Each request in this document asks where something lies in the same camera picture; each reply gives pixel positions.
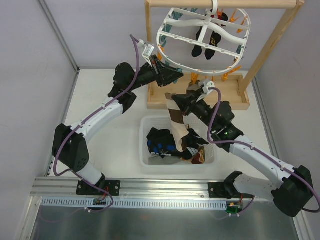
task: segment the white vent strip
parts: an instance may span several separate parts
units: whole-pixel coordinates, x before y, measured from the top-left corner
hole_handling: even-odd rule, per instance
[[[101,208],[93,205],[94,198],[85,197],[43,197],[42,206],[73,207],[73,208]],[[122,209],[198,209],[198,210],[226,210],[226,201],[210,200],[166,200],[166,199],[114,199],[112,208]]]

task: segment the white table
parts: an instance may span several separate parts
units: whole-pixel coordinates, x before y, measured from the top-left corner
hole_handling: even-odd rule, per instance
[[[66,125],[90,114],[101,104],[113,87],[114,70],[82,69],[80,71]],[[217,160],[209,167],[189,169],[146,168],[139,160],[139,129],[145,116],[169,115],[167,110],[147,109],[147,86],[134,91],[137,99],[123,115],[101,129],[88,144],[90,161],[107,178],[223,180],[233,171],[241,171],[256,178],[265,177],[244,160],[217,148]],[[233,124],[265,151],[270,152],[263,122],[252,85],[247,89],[250,107],[234,111]],[[58,172],[66,169],[58,163]],[[64,177],[74,177],[66,173]]]

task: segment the laundry basket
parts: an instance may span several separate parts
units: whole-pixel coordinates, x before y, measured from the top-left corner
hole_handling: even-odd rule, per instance
[[[201,122],[195,116],[184,117],[184,124],[190,125],[190,128],[194,129],[200,137],[207,140],[208,127]],[[144,167],[149,168],[203,168],[210,166],[217,159],[217,146],[214,144],[208,144],[204,146],[205,150],[205,162],[204,164],[191,164],[187,161],[176,161],[175,164],[150,164],[149,158],[154,158],[160,156],[151,154],[148,150],[148,140],[147,135],[149,134],[151,128],[169,129],[171,131],[171,119],[170,116],[145,116],[141,120],[140,134],[139,134],[139,154],[140,161]],[[166,156],[165,158],[177,158],[174,156]]]

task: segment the gray wall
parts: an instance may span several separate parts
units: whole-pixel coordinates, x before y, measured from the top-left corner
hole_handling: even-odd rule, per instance
[[[311,170],[320,193],[320,2],[305,1],[258,74],[259,88],[283,160]],[[313,199],[307,205],[318,209]],[[320,239],[320,214],[307,214]]]
[[[114,68],[128,61],[135,64],[129,34],[136,38],[147,39],[145,1],[144,0],[46,0],[77,64],[80,67]],[[152,8],[153,40],[169,8]],[[231,17],[233,9],[225,9]],[[247,49],[242,68],[249,69],[277,25],[283,10],[248,9],[252,21]],[[181,33],[184,37],[195,39],[198,27],[184,28],[183,32],[172,29],[172,33]],[[209,43],[211,34],[207,34]],[[219,47],[235,51],[238,46],[221,41]],[[232,57],[216,53],[212,60],[206,60],[204,52],[193,58],[193,46],[177,40],[171,40],[165,51],[171,59],[187,66],[200,69],[225,69],[233,63]]]
[[[36,0],[0,2],[0,239],[15,239],[75,77]]]

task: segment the reflective metal surface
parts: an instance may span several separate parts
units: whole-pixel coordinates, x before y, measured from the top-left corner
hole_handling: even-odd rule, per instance
[[[73,207],[42,206],[47,220],[70,215]],[[297,240],[292,218],[273,204],[255,202],[245,214],[216,220],[223,211],[110,208],[77,212],[59,223],[37,218],[32,240]]]

